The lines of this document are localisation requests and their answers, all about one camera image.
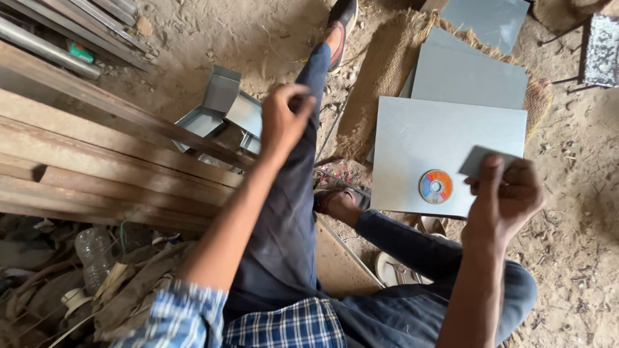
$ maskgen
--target stone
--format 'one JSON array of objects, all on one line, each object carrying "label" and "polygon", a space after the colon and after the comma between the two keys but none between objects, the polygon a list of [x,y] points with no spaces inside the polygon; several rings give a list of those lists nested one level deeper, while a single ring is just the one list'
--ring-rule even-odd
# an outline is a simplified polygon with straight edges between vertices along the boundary
[{"label": "stone", "polygon": [[143,15],[141,15],[137,21],[136,21],[136,27],[137,27],[137,31],[144,35],[145,37],[149,37],[151,35],[153,35],[153,25],[150,23],[150,21],[144,17]]}]

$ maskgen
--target dusty ground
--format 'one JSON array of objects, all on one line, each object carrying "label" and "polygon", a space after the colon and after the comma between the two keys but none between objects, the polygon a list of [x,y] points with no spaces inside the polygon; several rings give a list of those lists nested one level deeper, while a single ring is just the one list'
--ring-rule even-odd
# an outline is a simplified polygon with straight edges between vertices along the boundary
[{"label": "dusty ground", "polygon": [[[275,82],[293,81],[325,25],[334,0],[139,0],[140,11],[155,33],[148,38],[159,52],[158,68],[146,74],[120,69],[98,84],[161,117],[176,121],[202,98],[210,65],[243,73],[241,87],[264,98]],[[348,73],[360,66],[359,52],[371,33],[407,1],[363,0],[365,29],[350,37],[343,73],[327,79],[332,93],[322,103],[343,102],[354,80]],[[539,48],[550,33],[528,17],[514,54],[552,80],[576,75],[581,32]],[[539,168],[547,188],[545,212],[536,215],[514,239],[509,257],[521,262],[537,279],[539,299],[513,335],[517,347],[616,347],[619,345],[619,89],[590,89],[568,95],[573,83],[553,86],[552,109],[526,146],[526,157]],[[173,149],[171,142],[136,129],[90,106],[68,100],[58,107]],[[335,112],[321,115],[319,144]],[[542,144],[549,149],[543,150]],[[332,152],[333,140],[323,158]],[[349,163],[351,183],[371,181],[370,173]],[[336,222],[333,227],[370,267],[376,248]],[[461,222],[450,222],[448,235],[457,240]]]}]

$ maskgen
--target orange and blue cutting disc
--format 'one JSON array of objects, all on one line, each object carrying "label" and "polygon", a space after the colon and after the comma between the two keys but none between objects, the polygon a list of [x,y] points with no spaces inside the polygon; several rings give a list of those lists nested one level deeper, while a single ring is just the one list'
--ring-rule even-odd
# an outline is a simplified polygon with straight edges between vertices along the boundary
[{"label": "orange and blue cutting disc", "polygon": [[419,192],[431,204],[442,204],[449,199],[454,189],[451,178],[442,170],[434,169],[425,173],[419,181]]}]

